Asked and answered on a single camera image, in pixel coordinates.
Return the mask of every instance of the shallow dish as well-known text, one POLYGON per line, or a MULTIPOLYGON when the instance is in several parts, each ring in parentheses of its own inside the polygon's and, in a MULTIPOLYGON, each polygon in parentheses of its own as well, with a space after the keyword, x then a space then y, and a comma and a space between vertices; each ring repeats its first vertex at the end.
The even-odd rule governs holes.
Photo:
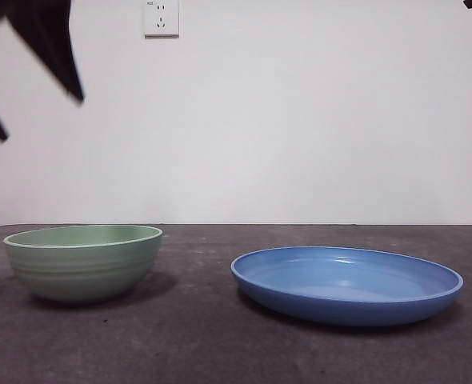
POLYGON ((147 274, 161 236, 152 226, 61 226, 3 242, 14 274, 30 292, 60 302, 96 302, 147 274))
POLYGON ((259 250, 231 271, 260 304, 297 318, 344 326, 392 326, 435 315, 456 298, 462 277, 402 254, 329 246, 259 250))

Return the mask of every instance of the dark countertop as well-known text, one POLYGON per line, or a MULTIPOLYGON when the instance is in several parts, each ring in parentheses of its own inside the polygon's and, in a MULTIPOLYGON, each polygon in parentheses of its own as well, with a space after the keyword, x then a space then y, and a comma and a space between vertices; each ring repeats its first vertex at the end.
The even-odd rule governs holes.
POLYGON ((472 226, 159 225, 153 272, 95 306, 30 296, 0 227, 0 384, 472 383, 472 226), (238 292, 240 254, 273 246, 387 250, 440 262, 456 303, 408 326, 344 328, 273 313, 238 292))

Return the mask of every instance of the ceramic bowl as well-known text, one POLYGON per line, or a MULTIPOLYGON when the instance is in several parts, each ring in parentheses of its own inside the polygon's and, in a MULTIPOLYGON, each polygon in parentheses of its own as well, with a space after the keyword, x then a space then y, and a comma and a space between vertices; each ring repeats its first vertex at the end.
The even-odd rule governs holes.
POLYGON ((18 280, 58 302, 96 302, 132 288, 149 272, 162 231, 151 226, 61 226, 6 237, 18 280))

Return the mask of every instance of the blue plate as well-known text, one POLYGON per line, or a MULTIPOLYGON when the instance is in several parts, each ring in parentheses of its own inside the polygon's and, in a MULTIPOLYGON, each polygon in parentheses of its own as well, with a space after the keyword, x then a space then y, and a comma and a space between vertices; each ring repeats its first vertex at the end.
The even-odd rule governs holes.
POLYGON ((230 266, 243 292, 272 310, 344 326, 392 326, 446 308, 462 277, 434 262, 377 250, 259 250, 230 266))

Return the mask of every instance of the electrical socket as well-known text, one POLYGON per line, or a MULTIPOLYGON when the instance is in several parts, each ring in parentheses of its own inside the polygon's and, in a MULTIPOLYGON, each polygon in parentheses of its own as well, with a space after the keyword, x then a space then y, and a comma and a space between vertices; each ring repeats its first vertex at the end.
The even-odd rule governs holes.
POLYGON ((146 37, 179 36, 179 0, 144 1, 146 37))

